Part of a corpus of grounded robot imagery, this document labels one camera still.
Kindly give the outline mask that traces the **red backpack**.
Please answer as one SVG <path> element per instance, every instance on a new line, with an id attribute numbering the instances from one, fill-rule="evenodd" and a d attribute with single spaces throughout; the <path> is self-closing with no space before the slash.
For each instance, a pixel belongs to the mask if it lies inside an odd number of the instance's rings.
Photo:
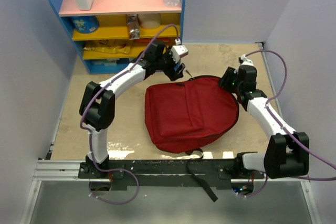
<path id="1" fill-rule="evenodd" d="M 218 83 L 219 77 L 203 75 L 147 88 L 145 126 L 159 150 L 190 155 L 237 123 L 239 104 Z"/>

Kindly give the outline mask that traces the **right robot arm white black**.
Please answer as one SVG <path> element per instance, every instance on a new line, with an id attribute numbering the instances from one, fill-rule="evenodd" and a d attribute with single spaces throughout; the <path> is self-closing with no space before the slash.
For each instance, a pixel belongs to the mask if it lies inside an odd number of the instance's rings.
<path id="1" fill-rule="evenodd" d="M 237 96 L 238 103 L 263 129 L 269 138 L 265 153 L 243 152 L 235 158 L 234 173 L 246 178 L 253 170 L 265 173 L 271 179 L 306 175 L 309 171 L 309 137 L 285 126 L 284 120 L 267 102 L 266 94 L 257 89 L 257 70 L 242 65 L 228 67 L 218 86 Z"/>

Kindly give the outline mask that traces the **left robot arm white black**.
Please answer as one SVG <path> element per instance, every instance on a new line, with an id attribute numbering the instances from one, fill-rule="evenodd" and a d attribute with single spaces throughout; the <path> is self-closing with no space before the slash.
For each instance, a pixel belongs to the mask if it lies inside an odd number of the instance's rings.
<path id="1" fill-rule="evenodd" d="M 183 77 L 185 64 L 181 58 L 188 55 L 188 49 L 180 40 L 175 45 L 154 40 L 137 58 L 115 76 L 100 83 L 89 82 L 85 88 L 79 109 L 80 127 L 89 132 L 87 158 L 93 163 L 90 171 L 97 178 L 108 174 L 107 128 L 115 117 L 116 99 L 129 88 L 140 83 L 157 71 L 162 71 L 170 81 Z"/>

